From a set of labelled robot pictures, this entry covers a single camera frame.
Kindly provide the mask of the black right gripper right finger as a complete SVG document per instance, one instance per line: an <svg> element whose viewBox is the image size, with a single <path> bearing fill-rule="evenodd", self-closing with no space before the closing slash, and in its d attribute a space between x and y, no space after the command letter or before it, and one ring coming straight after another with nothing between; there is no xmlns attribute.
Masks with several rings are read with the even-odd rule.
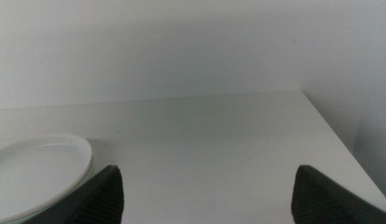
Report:
<svg viewBox="0 0 386 224"><path fill-rule="evenodd" d="M386 224L386 212L353 194L312 166L295 174L291 213L295 223Z"/></svg>

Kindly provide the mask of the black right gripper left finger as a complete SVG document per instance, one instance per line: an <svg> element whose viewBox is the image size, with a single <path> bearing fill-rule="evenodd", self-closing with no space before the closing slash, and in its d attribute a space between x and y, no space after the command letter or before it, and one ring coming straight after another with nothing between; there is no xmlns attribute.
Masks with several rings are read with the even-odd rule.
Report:
<svg viewBox="0 0 386 224"><path fill-rule="evenodd" d="M55 205L26 220L30 224L119 224L124 210L120 169L108 165Z"/></svg>

